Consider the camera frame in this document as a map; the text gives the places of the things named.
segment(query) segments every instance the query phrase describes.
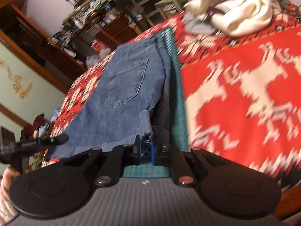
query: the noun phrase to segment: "bed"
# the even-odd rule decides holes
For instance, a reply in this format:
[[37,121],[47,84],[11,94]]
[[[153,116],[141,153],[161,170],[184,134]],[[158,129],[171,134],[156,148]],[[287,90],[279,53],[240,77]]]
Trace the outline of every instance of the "bed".
[[[276,7],[263,30],[239,38],[221,31],[190,34],[181,13],[133,41],[172,27],[182,79],[188,146],[201,147],[279,181],[283,190],[301,181],[301,26],[296,14]],[[52,135],[64,131],[79,113],[110,56],[94,65],[71,86]],[[57,162],[52,159],[43,166]],[[276,215],[284,219],[300,211],[288,209],[284,193]]]

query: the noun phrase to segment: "white fabric bundle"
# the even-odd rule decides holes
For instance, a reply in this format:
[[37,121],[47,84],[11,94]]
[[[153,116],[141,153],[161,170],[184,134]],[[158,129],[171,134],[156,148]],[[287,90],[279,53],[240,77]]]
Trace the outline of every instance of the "white fabric bundle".
[[208,8],[222,10],[225,14],[214,13],[211,23],[233,37],[259,31],[273,15],[270,0],[191,0],[184,8],[199,19],[207,17]]

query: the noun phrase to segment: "gray cloth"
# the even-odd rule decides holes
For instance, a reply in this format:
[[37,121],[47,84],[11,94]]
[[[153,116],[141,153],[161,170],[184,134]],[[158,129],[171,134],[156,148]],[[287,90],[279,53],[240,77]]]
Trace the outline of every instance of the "gray cloth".
[[201,21],[194,17],[191,13],[186,13],[183,17],[185,31],[194,34],[212,34],[216,29],[212,24]]

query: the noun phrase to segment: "green textured mat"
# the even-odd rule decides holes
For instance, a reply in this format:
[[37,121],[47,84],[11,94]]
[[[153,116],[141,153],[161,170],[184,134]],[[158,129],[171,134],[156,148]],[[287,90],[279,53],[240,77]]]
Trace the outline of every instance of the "green textured mat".
[[[188,151],[185,103],[177,48],[173,39],[173,30],[168,27],[159,33],[161,33],[161,37],[172,62],[170,74],[170,144],[179,147],[182,151]],[[125,167],[123,176],[145,178],[169,177],[169,171],[167,167],[155,167],[149,162],[140,166]]]

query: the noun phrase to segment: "screw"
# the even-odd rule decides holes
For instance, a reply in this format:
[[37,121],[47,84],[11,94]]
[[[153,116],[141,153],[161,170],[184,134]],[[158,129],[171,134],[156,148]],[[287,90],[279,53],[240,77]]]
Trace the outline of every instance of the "screw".
[[179,178],[179,182],[181,184],[189,184],[189,183],[192,183],[194,180],[192,177],[190,176],[182,176]]
[[100,184],[108,184],[112,181],[112,179],[109,176],[100,176],[97,178],[96,182]]

